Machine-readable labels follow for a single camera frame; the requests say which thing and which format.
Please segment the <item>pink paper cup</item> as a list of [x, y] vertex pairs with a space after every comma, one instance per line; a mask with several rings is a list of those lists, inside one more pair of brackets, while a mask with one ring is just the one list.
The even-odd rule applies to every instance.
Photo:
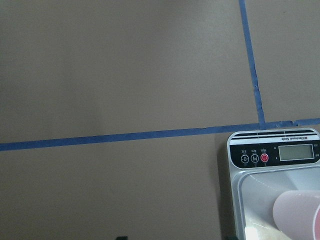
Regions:
[[277, 197], [272, 209], [276, 227], [291, 240], [320, 238], [320, 192], [290, 190]]

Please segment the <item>silver electronic kitchen scale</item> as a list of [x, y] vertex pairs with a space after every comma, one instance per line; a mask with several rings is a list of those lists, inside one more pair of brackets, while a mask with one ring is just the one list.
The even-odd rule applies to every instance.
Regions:
[[287, 191], [319, 191], [320, 134], [313, 128], [238, 131], [227, 140], [239, 240], [288, 240], [273, 218]]

